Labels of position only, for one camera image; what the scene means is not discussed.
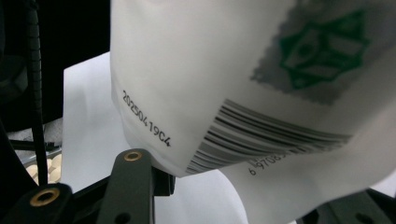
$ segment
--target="green star-shaped emblem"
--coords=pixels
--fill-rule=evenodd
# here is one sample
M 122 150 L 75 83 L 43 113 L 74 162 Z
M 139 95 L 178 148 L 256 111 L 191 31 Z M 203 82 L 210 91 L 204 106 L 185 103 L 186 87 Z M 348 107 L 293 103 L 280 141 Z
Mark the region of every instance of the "green star-shaped emblem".
M 308 23 L 297 35 L 280 40 L 282 62 L 294 89 L 332 82 L 362 63 L 369 45 L 364 38 L 363 11 L 324 24 Z

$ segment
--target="black cable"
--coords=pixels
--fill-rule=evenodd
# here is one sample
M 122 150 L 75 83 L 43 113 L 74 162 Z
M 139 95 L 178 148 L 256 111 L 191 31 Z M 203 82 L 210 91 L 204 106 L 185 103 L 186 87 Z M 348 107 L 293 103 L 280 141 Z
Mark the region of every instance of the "black cable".
M 0 220 L 25 193 L 37 185 L 9 143 L 0 119 Z
M 41 53 L 37 9 L 38 5 L 35 0 L 27 1 L 27 76 L 29 82 L 28 89 L 31 93 L 32 133 L 35 142 L 35 156 L 38 168 L 38 183 L 41 186 L 48 183 L 48 169 L 42 117 Z

